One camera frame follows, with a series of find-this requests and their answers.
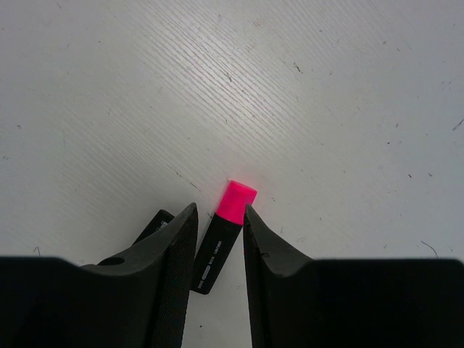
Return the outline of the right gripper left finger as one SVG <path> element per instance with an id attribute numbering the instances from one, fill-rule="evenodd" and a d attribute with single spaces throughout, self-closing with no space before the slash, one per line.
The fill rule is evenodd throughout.
<path id="1" fill-rule="evenodd" d="M 100 263 L 2 257 L 3 347 L 180 347 L 198 232 L 188 205 Z"/>

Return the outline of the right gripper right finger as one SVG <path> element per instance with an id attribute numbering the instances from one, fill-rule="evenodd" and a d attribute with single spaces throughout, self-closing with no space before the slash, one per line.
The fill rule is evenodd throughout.
<path id="1" fill-rule="evenodd" d="M 254 347 L 463 345 L 458 260 L 314 260 L 251 207 L 243 236 Z"/>

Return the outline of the pink capped black highlighter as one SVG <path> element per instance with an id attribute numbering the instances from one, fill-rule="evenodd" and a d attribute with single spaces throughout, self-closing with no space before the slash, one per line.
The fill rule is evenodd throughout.
<path id="1" fill-rule="evenodd" d="M 196 253 L 192 291 L 210 293 L 244 225 L 246 208 L 256 196 L 257 191 L 243 183 L 228 183 Z"/>

